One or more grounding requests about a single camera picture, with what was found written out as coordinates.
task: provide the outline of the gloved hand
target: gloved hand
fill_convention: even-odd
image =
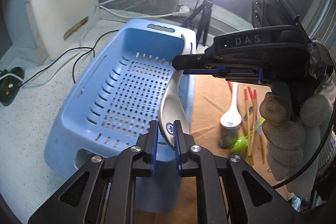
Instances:
[[[306,132],[303,125],[320,127],[323,138],[332,113],[331,102],[320,94],[314,94],[301,107],[300,116],[290,116],[291,106],[281,97],[268,92],[260,105],[260,115],[266,120],[262,125],[268,140],[267,162],[276,180],[287,177],[291,167],[303,160]],[[335,156],[335,134],[331,131],[319,155],[318,175],[327,167]]]

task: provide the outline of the brown tablecloth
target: brown tablecloth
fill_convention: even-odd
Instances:
[[[244,88],[247,85],[238,85],[238,108],[245,115]],[[257,102],[263,100],[265,93],[270,91],[266,86],[251,85],[257,90]],[[209,149],[214,155],[227,156],[228,150],[218,147],[221,116],[229,109],[231,104],[231,92],[224,79],[217,79],[212,76],[195,76],[194,105],[192,115],[191,134],[195,142]],[[269,166],[265,160],[262,162],[260,143],[255,138],[253,145],[253,168],[268,182],[274,185],[277,182],[273,175],[268,172]],[[288,198],[285,187],[278,192]],[[195,178],[182,178],[179,198],[175,208],[166,214],[154,214],[136,211],[136,224],[196,224],[197,223],[197,201]]]

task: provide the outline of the cable connector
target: cable connector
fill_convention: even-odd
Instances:
[[[180,11],[171,13],[172,16],[178,16],[178,17],[185,17],[188,16],[190,13],[190,9],[188,6],[181,6]]]

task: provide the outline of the tripod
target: tripod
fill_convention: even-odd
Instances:
[[[211,19],[213,0],[203,0],[203,3],[197,7],[193,13],[184,21],[181,27],[186,28],[191,24],[193,19],[202,11],[202,16],[198,24],[197,33],[196,33],[196,47],[198,46],[202,34],[203,34],[203,42],[202,45],[205,46],[208,33],[209,33],[209,25]]]

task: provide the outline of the camera lens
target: camera lens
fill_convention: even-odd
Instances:
[[[257,23],[261,26],[261,18],[260,18],[260,15],[257,11],[254,11],[254,17],[255,17],[255,20],[257,21]]]
[[[261,11],[261,3],[259,0],[254,0],[255,1],[255,4],[256,6],[258,7],[259,11]]]

